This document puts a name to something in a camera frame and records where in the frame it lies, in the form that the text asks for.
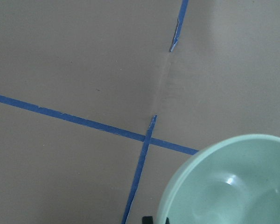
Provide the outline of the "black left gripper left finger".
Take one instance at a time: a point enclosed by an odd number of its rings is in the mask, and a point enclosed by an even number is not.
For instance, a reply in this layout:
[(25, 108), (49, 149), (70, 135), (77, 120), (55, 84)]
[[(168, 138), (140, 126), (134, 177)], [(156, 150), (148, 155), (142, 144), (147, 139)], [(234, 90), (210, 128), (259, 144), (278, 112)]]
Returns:
[(152, 216), (142, 217), (142, 224), (153, 224), (153, 217)]

